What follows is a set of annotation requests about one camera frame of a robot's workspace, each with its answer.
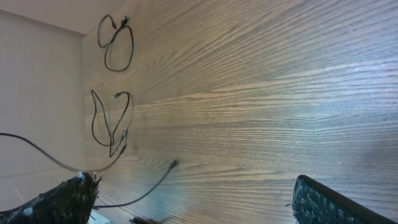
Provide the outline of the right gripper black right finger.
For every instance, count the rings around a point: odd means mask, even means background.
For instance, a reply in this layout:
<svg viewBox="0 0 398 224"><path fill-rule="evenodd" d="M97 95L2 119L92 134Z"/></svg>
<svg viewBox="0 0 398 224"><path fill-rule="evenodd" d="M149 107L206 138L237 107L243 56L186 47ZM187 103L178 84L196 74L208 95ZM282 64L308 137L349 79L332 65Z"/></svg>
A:
<svg viewBox="0 0 398 224"><path fill-rule="evenodd" d="M397 224L307 175L297 177L290 205L298 224Z"/></svg>

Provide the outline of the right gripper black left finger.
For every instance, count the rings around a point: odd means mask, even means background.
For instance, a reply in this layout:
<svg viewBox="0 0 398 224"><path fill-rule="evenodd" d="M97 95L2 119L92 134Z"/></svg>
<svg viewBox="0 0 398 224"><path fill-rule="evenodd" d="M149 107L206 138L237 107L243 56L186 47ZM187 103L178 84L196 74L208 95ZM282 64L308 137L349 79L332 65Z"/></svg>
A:
<svg viewBox="0 0 398 224"><path fill-rule="evenodd" d="M1 212L1 224L88 223L101 181L87 172L62 182L17 208Z"/></svg>

